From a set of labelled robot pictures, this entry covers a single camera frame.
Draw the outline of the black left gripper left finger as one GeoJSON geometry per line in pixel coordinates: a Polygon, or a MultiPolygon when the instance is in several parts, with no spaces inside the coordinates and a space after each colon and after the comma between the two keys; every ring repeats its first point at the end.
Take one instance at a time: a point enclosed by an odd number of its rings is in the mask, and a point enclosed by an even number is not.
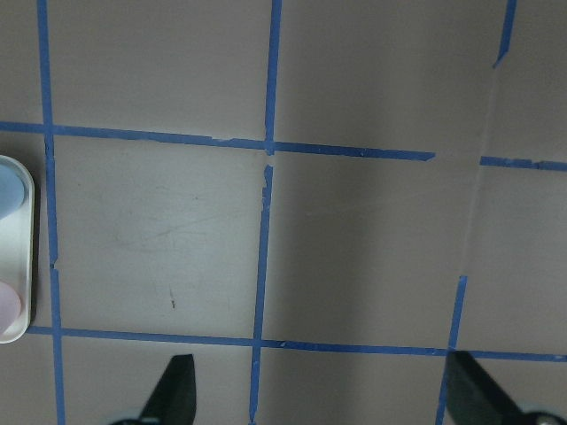
{"type": "Polygon", "coordinates": [[[191,425],[197,413],[197,387],[194,356],[175,355],[136,418],[114,424],[191,425]]]}

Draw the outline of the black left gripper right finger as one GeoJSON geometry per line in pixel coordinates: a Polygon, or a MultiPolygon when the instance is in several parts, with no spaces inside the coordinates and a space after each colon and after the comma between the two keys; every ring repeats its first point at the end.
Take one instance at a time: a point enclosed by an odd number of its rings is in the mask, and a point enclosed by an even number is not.
{"type": "Polygon", "coordinates": [[[458,425],[564,424],[566,419],[544,410],[525,411],[466,351],[446,359],[446,409],[458,425]]]}

